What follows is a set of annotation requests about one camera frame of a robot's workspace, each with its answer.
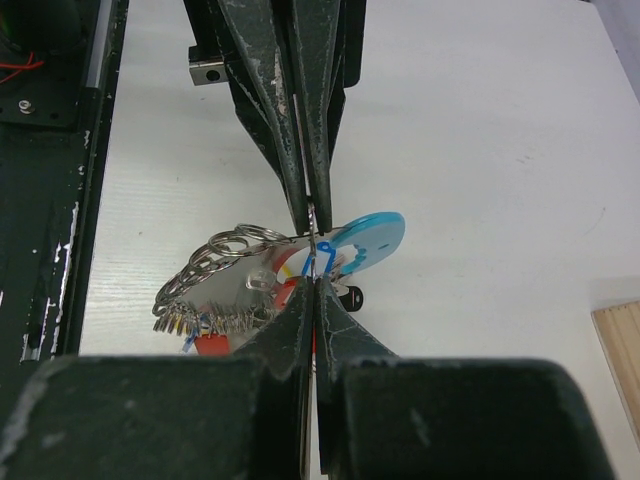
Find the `chain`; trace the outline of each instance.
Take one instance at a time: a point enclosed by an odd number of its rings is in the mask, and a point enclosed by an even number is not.
[[[247,223],[213,235],[191,254],[184,268],[158,291],[152,309],[153,315],[162,316],[177,298],[215,273],[234,266],[241,258],[259,255],[268,248],[291,242],[292,239],[282,233]]]

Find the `red tag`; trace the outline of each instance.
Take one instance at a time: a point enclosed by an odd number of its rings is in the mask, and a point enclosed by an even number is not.
[[[229,339],[225,335],[203,335],[196,338],[194,342],[198,355],[207,355],[212,357],[220,357],[229,355]]]

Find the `metal bracket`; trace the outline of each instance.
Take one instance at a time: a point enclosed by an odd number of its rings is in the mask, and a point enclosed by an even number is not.
[[[229,81],[222,59],[189,62],[189,73],[196,87],[213,83],[227,83]]]

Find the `black frame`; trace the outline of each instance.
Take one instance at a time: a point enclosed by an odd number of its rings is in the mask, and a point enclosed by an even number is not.
[[[40,361],[79,350],[128,4],[113,1],[73,128],[0,123],[0,425],[38,364],[29,344]]]

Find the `keychain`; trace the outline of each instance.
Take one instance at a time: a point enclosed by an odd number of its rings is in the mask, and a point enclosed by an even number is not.
[[[160,289],[153,329],[186,335],[185,353],[193,345],[201,355],[230,353],[274,320],[301,276],[328,275],[344,308],[355,312],[364,295],[346,282],[391,255],[404,231],[395,212],[366,215],[326,235],[312,228],[287,237],[239,224],[212,236]]]

